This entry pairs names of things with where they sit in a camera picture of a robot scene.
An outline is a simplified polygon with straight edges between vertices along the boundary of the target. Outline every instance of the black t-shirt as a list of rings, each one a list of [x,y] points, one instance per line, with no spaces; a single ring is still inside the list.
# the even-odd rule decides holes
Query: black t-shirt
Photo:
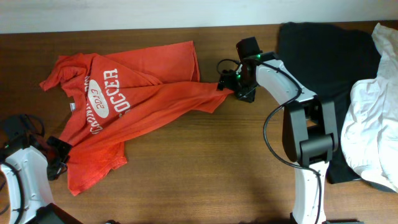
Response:
[[[330,24],[290,22],[280,28],[278,41],[277,53],[287,70],[309,90],[334,100],[340,138],[352,86],[377,74],[381,56],[371,35]],[[330,162],[329,181],[334,184],[358,178],[339,146]]]

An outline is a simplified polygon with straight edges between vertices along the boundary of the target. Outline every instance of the wood grain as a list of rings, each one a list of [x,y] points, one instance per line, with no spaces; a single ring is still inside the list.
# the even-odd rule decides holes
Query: wood grain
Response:
[[[398,22],[382,22],[398,28]],[[371,32],[376,22],[339,23]],[[59,136],[70,116],[61,88],[43,92],[58,55],[109,54],[194,40],[201,80],[217,82],[216,63],[237,58],[235,44],[256,36],[265,52],[275,50],[279,25],[192,29],[108,30],[0,35],[0,119],[36,114],[47,135]],[[288,218],[294,202],[294,172],[272,157],[262,140],[265,117],[277,106],[263,89],[252,104],[229,96],[214,112],[191,111],[176,121],[126,143],[129,163],[73,197],[67,175],[51,182],[59,207],[83,223],[237,223]],[[280,155],[282,116],[269,126]],[[0,206],[7,204],[7,190]],[[398,196],[362,182],[326,185],[328,219],[357,218],[395,223]],[[8,214],[0,223],[8,221]]]

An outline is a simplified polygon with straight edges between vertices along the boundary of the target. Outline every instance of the white cloth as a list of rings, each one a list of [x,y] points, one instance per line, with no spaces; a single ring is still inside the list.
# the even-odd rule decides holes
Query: white cloth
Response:
[[[377,78],[354,84],[341,148],[363,179],[398,192],[398,30],[377,24],[372,38],[381,55]]]

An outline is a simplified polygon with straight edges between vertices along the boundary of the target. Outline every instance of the white wall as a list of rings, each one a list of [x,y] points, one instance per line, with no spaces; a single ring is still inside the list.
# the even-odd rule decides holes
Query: white wall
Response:
[[[398,19],[398,0],[0,0],[0,33]]]

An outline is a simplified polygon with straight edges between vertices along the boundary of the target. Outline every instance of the crumpled fabric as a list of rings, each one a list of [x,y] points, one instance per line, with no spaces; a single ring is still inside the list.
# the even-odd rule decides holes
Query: crumpled fabric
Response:
[[[354,84],[341,146],[358,175],[398,192],[398,31],[377,24],[372,38],[377,77]]]
[[[371,35],[331,24],[288,22],[280,27],[278,43],[278,55],[286,69],[320,98],[335,102],[341,136],[353,85],[377,77],[381,56]],[[326,177],[332,184],[360,178],[346,163],[340,144]]]
[[[232,93],[199,81],[192,41],[60,57],[40,86],[47,91],[61,84],[75,100],[76,109],[60,136],[73,146],[68,162],[71,193],[78,195],[126,164],[125,141],[190,110],[212,113]]]

